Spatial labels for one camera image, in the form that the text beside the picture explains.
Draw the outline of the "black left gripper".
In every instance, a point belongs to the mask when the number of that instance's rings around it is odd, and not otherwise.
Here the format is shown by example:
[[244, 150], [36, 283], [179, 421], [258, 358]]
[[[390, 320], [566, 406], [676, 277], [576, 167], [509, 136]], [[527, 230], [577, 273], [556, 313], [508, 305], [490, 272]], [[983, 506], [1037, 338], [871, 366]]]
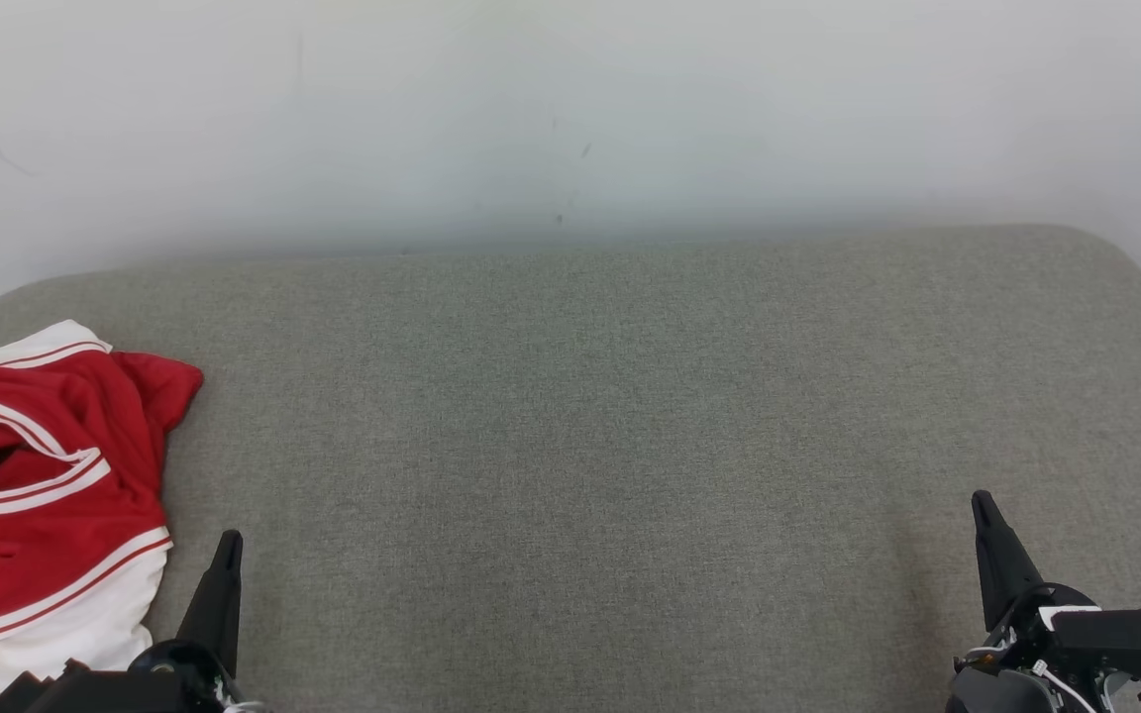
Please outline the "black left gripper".
[[178, 713], [257, 713], [257, 702], [236, 682], [242, 595], [238, 530], [222, 532], [176, 638], [137, 656], [136, 673], [172, 675], [181, 691]]

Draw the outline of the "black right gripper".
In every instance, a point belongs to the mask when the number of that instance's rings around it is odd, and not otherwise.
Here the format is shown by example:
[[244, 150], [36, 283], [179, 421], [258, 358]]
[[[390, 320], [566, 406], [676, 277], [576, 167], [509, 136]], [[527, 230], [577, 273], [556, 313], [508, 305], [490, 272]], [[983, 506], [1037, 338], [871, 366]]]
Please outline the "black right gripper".
[[986, 640], [954, 658], [945, 713], [1115, 713], [1112, 669], [1069, 671], [1052, 618], [1097, 613], [1074, 588], [1043, 582], [992, 493], [971, 495]]

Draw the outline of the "red basketball jersey white sleeves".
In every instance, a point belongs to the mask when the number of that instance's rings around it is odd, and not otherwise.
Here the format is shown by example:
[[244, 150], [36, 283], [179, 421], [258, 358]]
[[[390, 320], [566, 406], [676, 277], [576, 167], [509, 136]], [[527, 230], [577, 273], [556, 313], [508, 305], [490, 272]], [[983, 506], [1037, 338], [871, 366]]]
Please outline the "red basketball jersey white sleeves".
[[67, 661], [124, 669], [153, 645], [165, 441], [202, 383], [76, 321], [1, 345], [0, 691]]

